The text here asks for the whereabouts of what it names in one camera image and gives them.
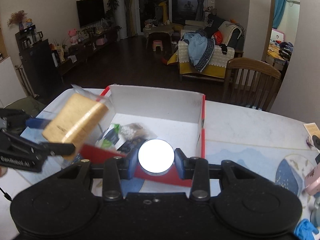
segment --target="tv stand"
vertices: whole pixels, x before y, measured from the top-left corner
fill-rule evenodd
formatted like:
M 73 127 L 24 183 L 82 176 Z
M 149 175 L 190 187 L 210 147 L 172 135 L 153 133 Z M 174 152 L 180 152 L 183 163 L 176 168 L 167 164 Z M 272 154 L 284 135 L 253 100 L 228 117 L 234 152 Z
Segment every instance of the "tv stand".
M 95 44 L 96 40 L 99 38 L 102 38 L 104 36 L 107 38 L 108 41 L 101 46 L 97 46 Z M 57 67 L 59 74 L 61 76 L 63 76 L 65 73 L 67 73 L 73 67 L 77 66 L 78 64 L 80 64 L 82 62 L 86 62 L 89 57 L 91 57 L 97 51 L 99 51 L 100 49 L 103 49 L 104 47 L 106 47 L 110 43 L 115 42 L 117 40 L 117 38 L 118 38 L 117 29 L 115 27 L 111 27 L 111 28 L 103 31 L 101 34 L 97 34 L 97 35 L 93 36 L 92 38 L 85 39 L 80 44 L 73 45 L 72 47 L 76 46 L 76 48 L 78 50 L 75 53 L 70 54 L 70 56 L 75 55 L 77 57 L 77 61 L 72 63 L 72 60 L 68 58 L 64 62 L 60 63 Z

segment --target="pink stool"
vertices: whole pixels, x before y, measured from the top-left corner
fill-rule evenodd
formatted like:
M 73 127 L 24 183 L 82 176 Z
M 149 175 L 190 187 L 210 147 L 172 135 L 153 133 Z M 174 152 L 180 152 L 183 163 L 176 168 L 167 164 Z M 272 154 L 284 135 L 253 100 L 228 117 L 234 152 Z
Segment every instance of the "pink stool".
M 160 49 L 163 50 L 162 41 L 160 40 L 153 41 L 153 46 L 152 46 L 153 51 L 156 51 L 157 47 L 160 47 Z

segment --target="hand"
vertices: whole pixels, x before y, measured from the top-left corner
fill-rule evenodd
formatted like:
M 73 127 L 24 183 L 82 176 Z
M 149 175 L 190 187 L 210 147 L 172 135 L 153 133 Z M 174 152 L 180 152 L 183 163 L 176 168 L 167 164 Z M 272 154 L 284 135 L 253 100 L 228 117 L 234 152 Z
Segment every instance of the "hand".
M 0 166 L 0 177 L 4 176 L 8 171 L 7 167 Z

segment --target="red cardboard flap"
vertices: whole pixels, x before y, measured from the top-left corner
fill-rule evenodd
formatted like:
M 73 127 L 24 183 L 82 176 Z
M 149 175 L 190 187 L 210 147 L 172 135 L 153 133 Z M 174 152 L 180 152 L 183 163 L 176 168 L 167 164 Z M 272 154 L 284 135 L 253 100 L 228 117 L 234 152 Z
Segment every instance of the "red cardboard flap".
M 83 158 L 89 159 L 93 164 L 104 163 L 106 159 L 112 158 L 114 156 L 122 156 L 122 157 L 126 156 L 121 153 L 115 153 L 115 152 L 103 150 L 87 144 L 85 144 L 82 147 L 80 154 Z M 191 179 L 182 180 L 179 178 L 178 172 L 174 165 L 172 165 L 169 171 L 162 176 L 151 176 L 146 174 L 142 170 L 140 164 L 138 164 L 136 171 L 134 173 L 134 176 L 140 179 L 147 179 L 155 182 L 172 184 L 172 185 L 183 186 L 183 187 L 191 187 L 191 184 L 192 184 Z

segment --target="vase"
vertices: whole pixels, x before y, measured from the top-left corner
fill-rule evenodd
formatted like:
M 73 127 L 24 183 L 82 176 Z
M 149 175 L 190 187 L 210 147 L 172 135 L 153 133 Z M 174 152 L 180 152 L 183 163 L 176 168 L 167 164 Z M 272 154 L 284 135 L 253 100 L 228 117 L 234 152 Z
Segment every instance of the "vase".
M 24 29 L 24 26 L 23 26 L 22 22 L 19 22 L 19 31 L 23 31 L 23 29 Z

